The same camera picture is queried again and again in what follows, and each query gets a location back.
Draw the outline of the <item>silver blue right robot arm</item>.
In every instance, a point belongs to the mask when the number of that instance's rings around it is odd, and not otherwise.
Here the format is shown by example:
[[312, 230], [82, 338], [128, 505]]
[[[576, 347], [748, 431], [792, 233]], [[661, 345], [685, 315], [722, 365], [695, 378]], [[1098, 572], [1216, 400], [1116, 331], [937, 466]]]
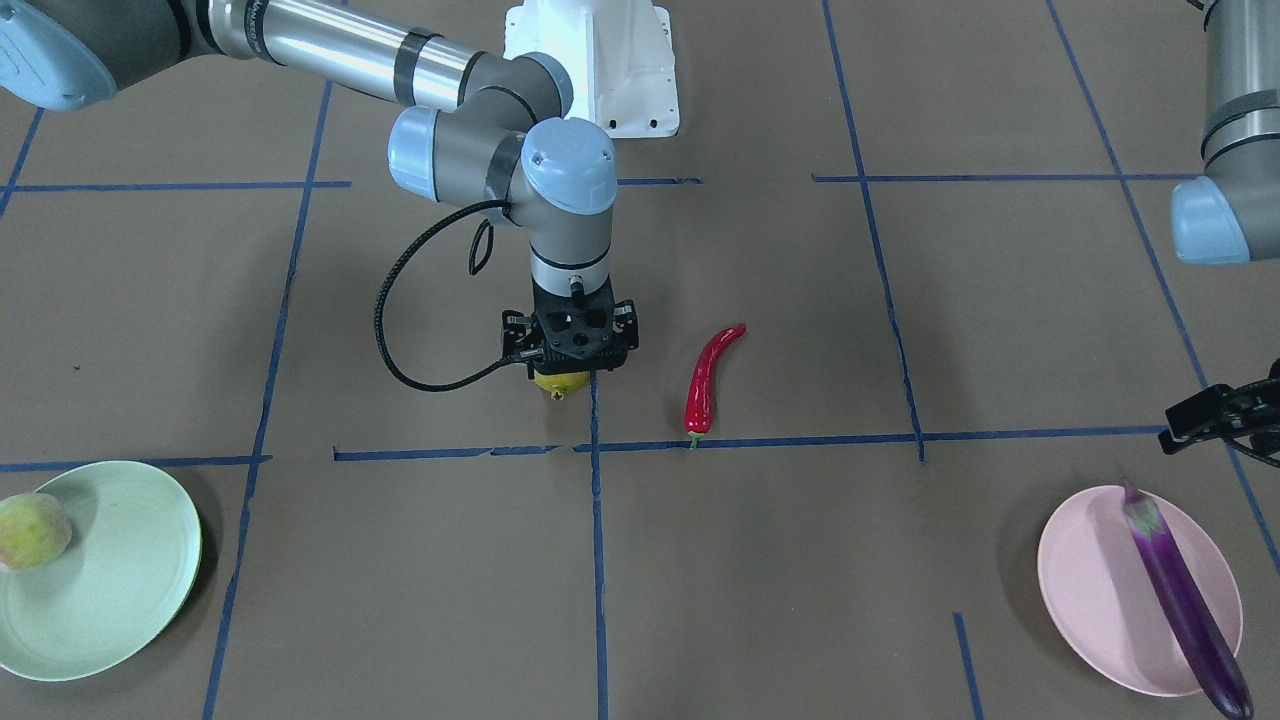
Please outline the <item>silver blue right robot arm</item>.
[[256, 58], [394, 102], [387, 160], [396, 183], [454, 210], [401, 255], [378, 293], [374, 334], [399, 382], [430, 391], [390, 356], [384, 313], [413, 255], [452, 222], [481, 214], [527, 232], [531, 314], [503, 315], [498, 366], [531, 375], [608, 372], [637, 345], [637, 315], [611, 282], [614, 145], [572, 118], [567, 70], [512, 59], [334, 1], [5, 1], [3, 87], [77, 111], [191, 58]]

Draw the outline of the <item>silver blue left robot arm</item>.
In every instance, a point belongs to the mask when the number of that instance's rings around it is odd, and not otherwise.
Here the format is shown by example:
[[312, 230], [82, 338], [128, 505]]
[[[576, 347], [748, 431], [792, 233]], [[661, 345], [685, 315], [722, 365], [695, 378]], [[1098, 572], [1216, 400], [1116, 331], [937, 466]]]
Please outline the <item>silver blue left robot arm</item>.
[[[1204, 1], [1207, 117], [1204, 170], [1171, 196], [1172, 241], [1192, 266], [1228, 266], [1279, 255], [1279, 4]], [[1221, 439], [1277, 465], [1277, 368], [1239, 387], [1215, 384], [1165, 413], [1166, 455]]]

